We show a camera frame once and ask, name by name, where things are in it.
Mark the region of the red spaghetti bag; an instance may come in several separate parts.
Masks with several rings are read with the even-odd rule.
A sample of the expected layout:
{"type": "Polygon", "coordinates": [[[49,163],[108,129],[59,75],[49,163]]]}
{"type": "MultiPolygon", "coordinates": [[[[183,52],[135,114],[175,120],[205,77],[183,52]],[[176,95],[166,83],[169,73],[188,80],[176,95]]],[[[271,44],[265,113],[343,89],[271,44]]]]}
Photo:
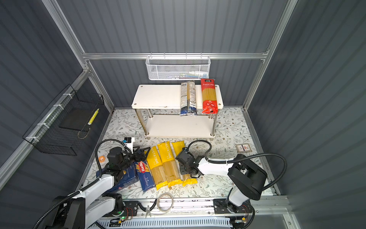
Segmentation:
{"type": "Polygon", "coordinates": [[[203,114],[217,114],[218,103],[216,98],[214,79],[201,79],[203,114]]]}

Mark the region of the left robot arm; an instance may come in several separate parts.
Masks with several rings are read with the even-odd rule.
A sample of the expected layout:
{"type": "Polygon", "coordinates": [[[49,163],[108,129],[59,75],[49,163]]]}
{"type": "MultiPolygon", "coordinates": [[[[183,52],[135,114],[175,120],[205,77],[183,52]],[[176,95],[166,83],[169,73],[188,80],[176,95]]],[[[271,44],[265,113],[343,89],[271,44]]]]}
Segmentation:
{"type": "Polygon", "coordinates": [[[52,206],[36,221],[33,228],[43,229],[87,229],[93,225],[99,228],[102,217],[113,217],[112,225],[122,223],[137,215],[138,209],[149,212],[138,201],[124,201],[116,193],[126,177],[135,178],[136,166],[143,165],[150,153],[150,147],[134,147],[134,139],[113,140],[120,146],[109,150],[108,162],[102,167],[97,162],[96,180],[67,196],[58,196],[52,206]]]}

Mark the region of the yellow Pastatime bag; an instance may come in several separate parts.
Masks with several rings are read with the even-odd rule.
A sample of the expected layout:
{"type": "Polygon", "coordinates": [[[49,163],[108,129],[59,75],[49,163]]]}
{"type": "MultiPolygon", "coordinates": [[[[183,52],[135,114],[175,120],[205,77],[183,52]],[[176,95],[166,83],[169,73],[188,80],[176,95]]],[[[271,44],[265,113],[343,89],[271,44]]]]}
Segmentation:
{"type": "Polygon", "coordinates": [[[147,155],[147,163],[153,177],[156,189],[159,190],[168,185],[167,177],[161,158],[156,147],[151,147],[147,155]]]}
{"type": "Polygon", "coordinates": [[[157,146],[168,181],[168,187],[182,184],[183,181],[181,180],[180,172],[175,161],[170,142],[163,142],[158,144],[157,146]]]}
{"type": "MultiPolygon", "coordinates": [[[[174,152],[175,155],[178,156],[182,150],[185,148],[185,142],[184,141],[178,141],[178,142],[173,142],[172,146],[174,148],[174,152]]],[[[183,174],[183,166],[181,164],[179,164],[180,167],[180,172],[181,172],[181,178],[182,178],[182,186],[186,187],[187,185],[193,185],[193,184],[197,184],[197,180],[195,178],[191,178],[191,176],[189,174],[183,174]]]]}

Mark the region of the clear blue spaghetti bag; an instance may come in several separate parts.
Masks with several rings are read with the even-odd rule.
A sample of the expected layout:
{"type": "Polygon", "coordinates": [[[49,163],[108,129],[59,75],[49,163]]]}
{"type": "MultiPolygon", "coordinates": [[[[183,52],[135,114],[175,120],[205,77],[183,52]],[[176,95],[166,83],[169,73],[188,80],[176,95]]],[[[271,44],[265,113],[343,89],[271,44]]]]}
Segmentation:
{"type": "Polygon", "coordinates": [[[180,116],[197,115],[194,81],[181,83],[180,116]]]}

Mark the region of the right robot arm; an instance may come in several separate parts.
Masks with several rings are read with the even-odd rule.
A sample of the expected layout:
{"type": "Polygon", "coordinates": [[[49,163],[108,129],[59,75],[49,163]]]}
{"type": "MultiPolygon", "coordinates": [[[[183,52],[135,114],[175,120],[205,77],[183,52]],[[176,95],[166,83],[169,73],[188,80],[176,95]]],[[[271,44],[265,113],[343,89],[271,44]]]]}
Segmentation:
{"type": "Polygon", "coordinates": [[[229,212],[252,213],[251,200],[259,200],[262,192],[274,184],[276,184],[285,174],[287,170],[286,159],[276,153],[260,153],[250,156],[238,154],[231,159],[212,159],[208,157],[208,153],[212,149],[212,144],[206,140],[195,140],[187,147],[183,147],[175,159],[180,164],[180,168],[184,174],[189,174],[191,178],[197,179],[204,175],[217,175],[228,177],[234,183],[229,194],[223,203],[214,201],[217,213],[229,212]],[[204,155],[195,157],[190,152],[190,147],[198,142],[208,144],[209,148],[204,155]],[[280,174],[269,184],[265,184],[267,180],[267,172],[252,161],[253,158],[274,156],[283,161],[283,169],[280,174]]]}

